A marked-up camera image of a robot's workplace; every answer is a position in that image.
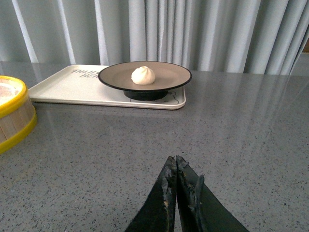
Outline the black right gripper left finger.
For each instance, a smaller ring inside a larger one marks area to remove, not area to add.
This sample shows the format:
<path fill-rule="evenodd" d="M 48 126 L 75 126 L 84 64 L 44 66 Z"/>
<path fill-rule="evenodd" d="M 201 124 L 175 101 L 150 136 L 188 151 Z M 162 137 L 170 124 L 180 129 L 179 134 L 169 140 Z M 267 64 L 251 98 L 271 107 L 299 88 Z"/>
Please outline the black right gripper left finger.
<path fill-rule="evenodd" d="M 127 232 L 173 232 L 175 224 L 177 164 L 168 157 L 145 203 Z"/>

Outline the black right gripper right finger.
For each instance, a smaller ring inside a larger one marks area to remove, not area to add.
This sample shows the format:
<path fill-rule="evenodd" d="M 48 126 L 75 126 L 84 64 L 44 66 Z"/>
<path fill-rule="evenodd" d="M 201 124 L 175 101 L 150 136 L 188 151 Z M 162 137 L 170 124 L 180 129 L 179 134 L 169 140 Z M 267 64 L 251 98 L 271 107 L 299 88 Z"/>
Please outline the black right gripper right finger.
<path fill-rule="evenodd" d="M 177 156 L 177 203 L 184 232 L 246 232 L 183 157 Z"/>

